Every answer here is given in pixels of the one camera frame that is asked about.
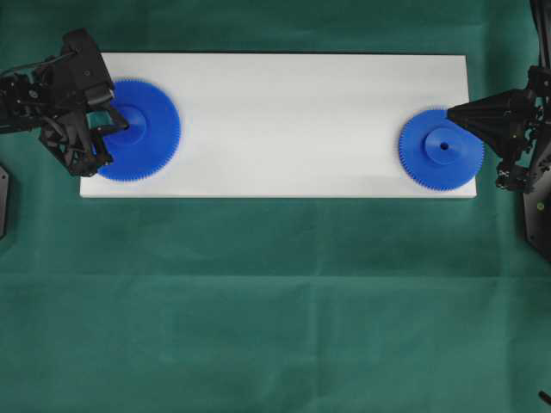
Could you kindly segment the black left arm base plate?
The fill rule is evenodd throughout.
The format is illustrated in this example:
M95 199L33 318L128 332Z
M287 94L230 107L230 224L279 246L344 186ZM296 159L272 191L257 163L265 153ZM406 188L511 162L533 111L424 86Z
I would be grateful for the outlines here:
M6 169L0 167L0 238L5 236L7 204L9 197L9 173Z

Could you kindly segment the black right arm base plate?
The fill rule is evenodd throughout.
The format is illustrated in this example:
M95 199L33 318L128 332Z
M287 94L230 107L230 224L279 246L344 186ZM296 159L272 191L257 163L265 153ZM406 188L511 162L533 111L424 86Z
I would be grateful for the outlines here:
M526 240L550 261L550 141L536 144L530 173L535 176L533 191L523 195Z

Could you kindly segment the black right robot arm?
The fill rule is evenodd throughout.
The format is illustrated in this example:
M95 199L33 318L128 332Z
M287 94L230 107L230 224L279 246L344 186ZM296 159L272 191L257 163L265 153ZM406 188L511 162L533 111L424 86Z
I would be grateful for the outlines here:
M486 143L500 158L498 188L530 194L550 170L550 2L531 1L538 64L523 89L510 89L447 110L447 119Z

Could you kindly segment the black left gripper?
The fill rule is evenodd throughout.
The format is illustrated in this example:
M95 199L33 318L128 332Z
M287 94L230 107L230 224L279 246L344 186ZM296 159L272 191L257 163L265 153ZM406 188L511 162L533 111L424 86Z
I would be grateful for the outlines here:
M129 128L115 108L115 84L84 28L63 36L59 60L37 71L46 88L39 141L72 176L90 177L114 159L104 138Z

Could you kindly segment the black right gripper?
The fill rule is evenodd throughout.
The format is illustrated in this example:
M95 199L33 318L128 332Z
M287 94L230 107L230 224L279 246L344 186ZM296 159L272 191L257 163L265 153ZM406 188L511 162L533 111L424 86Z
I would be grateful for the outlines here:
M525 88L454 106L447 119L501 157L498 188L532 192L550 170L549 68L533 65Z

